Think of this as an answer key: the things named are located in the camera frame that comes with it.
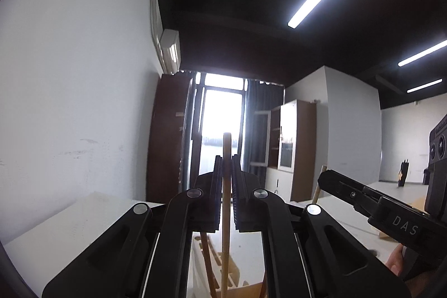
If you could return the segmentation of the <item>person's right hand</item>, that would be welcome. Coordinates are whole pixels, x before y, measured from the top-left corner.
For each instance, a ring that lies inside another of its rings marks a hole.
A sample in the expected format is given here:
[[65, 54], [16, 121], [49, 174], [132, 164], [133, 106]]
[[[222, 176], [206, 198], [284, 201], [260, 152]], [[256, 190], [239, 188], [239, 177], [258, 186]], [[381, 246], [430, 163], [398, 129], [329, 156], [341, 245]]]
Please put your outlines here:
[[446, 297], [446, 258], [427, 258], [399, 244], [386, 267], [404, 281], [412, 297]]

